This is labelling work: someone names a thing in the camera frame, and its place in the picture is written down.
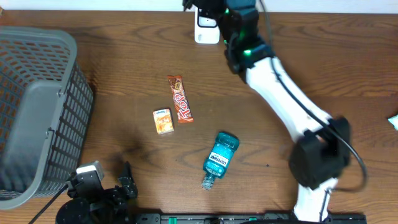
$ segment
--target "wood grain surface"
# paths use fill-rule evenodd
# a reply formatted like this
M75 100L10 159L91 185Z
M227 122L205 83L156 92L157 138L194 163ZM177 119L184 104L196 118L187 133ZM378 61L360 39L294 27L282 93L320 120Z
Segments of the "wood grain surface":
M297 183L287 156L287 130L237 75L224 46L193 39L193 14L179 12L6 11L1 26L62 29L78 44L78 62L97 88L82 163L99 160L103 186L114 187L123 161L132 164L141 208L164 213L264 213L290 210ZM334 193L333 212L364 212L368 223L398 220L398 16L271 14L275 51L296 84L353 129L353 146L369 169L358 194ZM260 31L265 36L263 17ZM152 112L172 109L166 75L182 75L195 122L158 135ZM241 140L228 173L205 192L201 167L219 131ZM340 186L356 185L355 161ZM0 212L0 223L27 223L49 198ZM37 221L54 223L62 195Z

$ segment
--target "candy bar wrapper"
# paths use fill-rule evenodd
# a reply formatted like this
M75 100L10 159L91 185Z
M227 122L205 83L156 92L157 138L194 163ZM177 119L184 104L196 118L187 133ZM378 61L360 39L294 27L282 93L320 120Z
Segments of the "candy bar wrapper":
M184 87L182 85L182 77L180 75L177 76L168 76L167 77L170 82L170 87L173 92L173 100L175 110L177 111L178 122L179 123L191 123L193 122L193 117L191 113L191 109L189 108L187 96L184 91Z

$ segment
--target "gray plastic basket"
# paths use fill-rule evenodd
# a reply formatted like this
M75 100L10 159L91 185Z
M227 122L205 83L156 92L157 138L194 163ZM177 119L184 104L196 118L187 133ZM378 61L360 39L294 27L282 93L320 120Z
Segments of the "gray plastic basket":
M80 159L93 92L75 40L0 27L0 209L54 195Z

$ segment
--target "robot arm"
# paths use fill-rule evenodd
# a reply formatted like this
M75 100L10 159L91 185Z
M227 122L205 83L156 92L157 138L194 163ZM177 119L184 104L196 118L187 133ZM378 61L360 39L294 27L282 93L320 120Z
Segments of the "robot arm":
M289 167L299 182L295 216L301 221L327 218L330 189L338 183L349 164L349 149L311 118L287 93L286 88L316 117L349 142L349 124L332 117L310 101L286 74L271 47L258 34L256 0L184 1L202 9L203 15L218 22L227 42L225 52L232 72L256 90L277 113L295 142Z

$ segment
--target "blue mouthwash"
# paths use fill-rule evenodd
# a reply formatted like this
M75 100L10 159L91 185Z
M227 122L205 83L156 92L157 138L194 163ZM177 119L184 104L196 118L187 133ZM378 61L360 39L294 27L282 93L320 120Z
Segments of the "blue mouthwash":
M206 177L201 184L203 189L210 190L216 177L220 179L224 177L238 146L239 140L235 137L218 133L213 150L203 165L203 170L206 171Z

